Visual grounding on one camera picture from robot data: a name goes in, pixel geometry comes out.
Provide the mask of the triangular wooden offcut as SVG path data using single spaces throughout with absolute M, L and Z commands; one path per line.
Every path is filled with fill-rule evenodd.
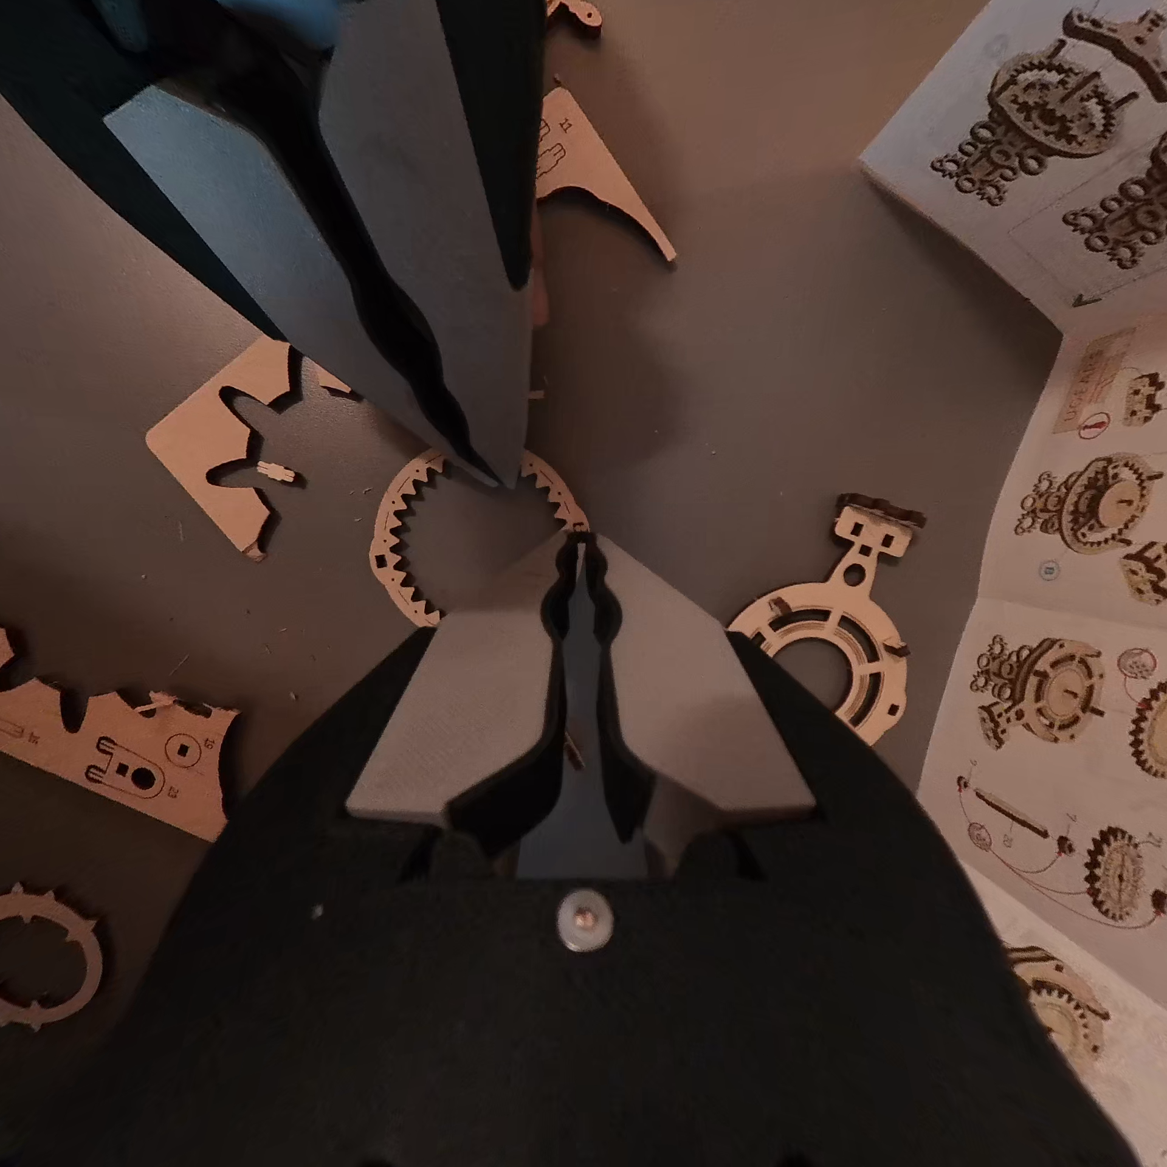
M 677 250 L 624 175 L 575 96 L 557 84 L 542 99 L 535 199 L 583 192 L 629 218 L 657 245 L 667 264 Z

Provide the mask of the folded instruction leaflet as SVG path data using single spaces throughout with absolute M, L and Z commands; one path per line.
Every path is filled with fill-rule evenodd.
M 1163 1164 L 1163 3 L 988 3 L 859 158 L 1061 331 L 918 798 L 1038 1019 Z

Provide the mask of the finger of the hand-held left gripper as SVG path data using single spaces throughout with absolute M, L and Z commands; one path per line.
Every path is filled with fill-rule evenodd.
M 434 334 L 474 453 L 512 486 L 531 296 L 503 270 L 436 4 L 343 4 L 317 121 L 386 273 Z
M 376 350 L 342 265 L 254 135 L 155 84 L 107 113 L 104 126 L 291 347 L 480 480 L 497 483 L 456 454 Z

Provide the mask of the long wooden offcut sheet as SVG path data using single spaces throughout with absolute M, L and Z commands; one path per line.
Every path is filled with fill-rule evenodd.
M 156 691 L 133 706 L 102 692 L 72 731 L 61 697 L 39 678 L 3 688 L 3 754 L 204 841 L 222 832 L 221 754 L 236 709 Z

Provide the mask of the square wooden offcut gear cutout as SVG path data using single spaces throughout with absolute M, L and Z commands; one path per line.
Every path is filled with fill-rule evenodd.
M 257 337 L 172 408 L 144 436 L 148 451 L 196 506 L 251 562 L 265 557 L 264 528 L 271 509 L 256 488 L 210 480 L 211 471 L 248 457 L 253 430 L 222 399 L 224 390 L 271 405 L 299 382 L 297 353 L 287 344 Z

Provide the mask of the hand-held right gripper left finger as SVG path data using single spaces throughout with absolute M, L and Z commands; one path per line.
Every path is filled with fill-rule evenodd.
M 360 820 L 517 846 L 562 792 L 563 640 L 580 532 L 555 536 L 443 615 L 347 797 Z

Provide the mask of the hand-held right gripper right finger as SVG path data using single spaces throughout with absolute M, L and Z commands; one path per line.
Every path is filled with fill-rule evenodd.
M 803 820 L 815 800 L 726 629 L 608 537 L 585 542 L 600 651 L 605 804 L 671 875 L 706 833 Z

